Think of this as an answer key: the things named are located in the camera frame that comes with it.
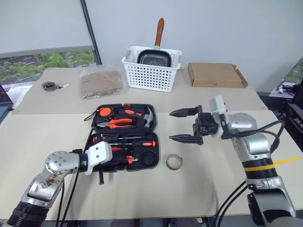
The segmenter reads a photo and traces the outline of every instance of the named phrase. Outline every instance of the pliers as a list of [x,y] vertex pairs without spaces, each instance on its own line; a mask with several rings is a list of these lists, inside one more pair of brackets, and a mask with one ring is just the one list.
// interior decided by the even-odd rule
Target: pliers
[[110,129],[116,129],[116,128],[126,128],[126,127],[132,127],[132,124],[128,125],[117,125],[120,123],[132,123],[133,120],[130,118],[122,118],[122,119],[117,119],[117,120],[110,120],[109,122],[102,122],[98,123],[98,127],[109,127]]

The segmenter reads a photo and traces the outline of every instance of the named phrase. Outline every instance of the tape measure keychain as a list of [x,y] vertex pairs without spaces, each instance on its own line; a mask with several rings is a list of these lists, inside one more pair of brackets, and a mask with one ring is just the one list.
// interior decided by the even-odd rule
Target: tape measure keychain
[[57,88],[60,89],[60,88],[66,88],[68,87],[70,84],[64,84],[63,86],[57,86],[54,82],[44,82],[42,84],[42,88],[44,91],[55,91]]

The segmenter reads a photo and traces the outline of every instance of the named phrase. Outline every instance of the tool case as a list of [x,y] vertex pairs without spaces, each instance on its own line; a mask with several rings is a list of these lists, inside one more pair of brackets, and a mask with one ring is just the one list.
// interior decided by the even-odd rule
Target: tool case
[[112,147],[111,161],[99,164],[93,171],[138,171],[154,168],[159,161],[159,141],[153,132],[157,120],[152,105],[100,105],[93,117],[92,131],[85,150],[101,141]]

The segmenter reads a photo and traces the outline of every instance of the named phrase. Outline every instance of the frying pan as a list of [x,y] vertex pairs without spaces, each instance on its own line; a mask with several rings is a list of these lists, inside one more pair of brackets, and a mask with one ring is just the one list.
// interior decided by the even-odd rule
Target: frying pan
[[156,65],[171,67],[171,56],[166,51],[160,50],[161,38],[164,29],[164,19],[160,18],[157,27],[157,36],[154,50],[144,50],[138,55],[137,63],[145,65]]

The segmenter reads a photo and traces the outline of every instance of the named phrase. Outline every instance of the table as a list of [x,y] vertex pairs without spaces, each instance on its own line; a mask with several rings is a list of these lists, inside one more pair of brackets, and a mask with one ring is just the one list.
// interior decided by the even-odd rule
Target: table
[[[115,103],[149,103],[157,113],[171,112],[185,107],[202,105],[209,111],[209,100],[222,95],[228,110],[267,110],[254,89],[191,87],[187,70],[177,72],[172,92],[155,92],[145,89],[129,88],[122,94],[102,98],[79,99],[79,74],[82,68],[52,68],[44,71],[42,77],[33,85],[14,114],[87,114],[97,106]],[[53,81],[58,85],[70,84],[64,89],[45,92],[41,84]]]
[[[259,127],[276,117],[271,111],[245,111]],[[88,114],[15,114],[0,130],[0,218],[8,218],[32,178],[44,167],[45,158],[57,150],[82,148],[91,122],[84,122]],[[115,219],[149,217],[199,217],[213,215],[226,197],[245,179],[241,162],[230,140],[204,137],[204,145],[182,144],[169,135],[192,133],[194,117],[175,118],[157,113],[155,129],[160,138],[160,161],[152,170],[105,173],[105,184],[98,184],[98,174],[79,175],[67,219]],[[183,166],[169,170],[165,165],[169,154],[183,158]],[[276,166],[296,209],[303,208],[303,181],[294,181],[300,173],[303,154],[284,131],[273,161],[300,157],[292,163]],[[71,191],[66,178],[63,208]],[[239,197],[227,214],[249,213],[246,194]],[[56,219],[60,195],[47,220]]]

